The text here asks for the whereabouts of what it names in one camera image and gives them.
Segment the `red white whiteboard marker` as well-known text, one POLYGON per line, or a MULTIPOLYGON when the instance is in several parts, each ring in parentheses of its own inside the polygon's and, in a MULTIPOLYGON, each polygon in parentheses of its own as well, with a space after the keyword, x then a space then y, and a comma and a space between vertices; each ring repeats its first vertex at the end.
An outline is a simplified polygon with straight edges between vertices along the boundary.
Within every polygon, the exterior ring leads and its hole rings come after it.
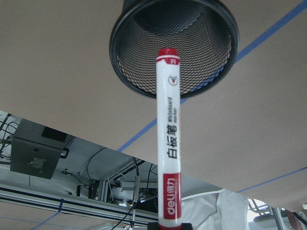
POLYGON ((158 227, 180 230, 180 60, 174 48, 162 48, 156 58, 158 227))

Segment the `white plastic sheet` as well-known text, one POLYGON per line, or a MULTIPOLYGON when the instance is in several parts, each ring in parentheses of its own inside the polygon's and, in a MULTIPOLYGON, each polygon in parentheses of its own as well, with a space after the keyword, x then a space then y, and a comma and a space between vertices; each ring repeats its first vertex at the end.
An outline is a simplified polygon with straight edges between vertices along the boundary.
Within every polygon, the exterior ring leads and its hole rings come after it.
POLYGON ((248 230, 248 198, 226 189, 187 196, 182 221, 194 230, 248 230))

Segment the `grey control box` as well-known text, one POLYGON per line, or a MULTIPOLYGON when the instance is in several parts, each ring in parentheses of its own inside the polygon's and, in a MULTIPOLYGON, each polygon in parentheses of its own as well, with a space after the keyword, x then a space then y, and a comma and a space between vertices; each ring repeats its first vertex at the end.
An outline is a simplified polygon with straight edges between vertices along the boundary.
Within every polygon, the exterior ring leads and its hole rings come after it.
POLYGON ((60 158, 67 158, 67 134, 22 119, 12 137, 12 172, 51 179, 60 158))

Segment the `far black mesh cup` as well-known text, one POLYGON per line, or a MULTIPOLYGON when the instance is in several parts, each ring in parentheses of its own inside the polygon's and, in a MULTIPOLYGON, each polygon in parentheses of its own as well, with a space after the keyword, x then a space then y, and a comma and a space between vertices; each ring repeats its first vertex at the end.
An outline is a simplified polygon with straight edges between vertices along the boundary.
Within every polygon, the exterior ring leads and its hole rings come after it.
POLYGON ((112 67, 134 92, 156 97, 155 62, 163 48, 180 59, 180 96, 219 83, 238 51, 235 18, 218 0, 126 0, 109 42, 112 67))

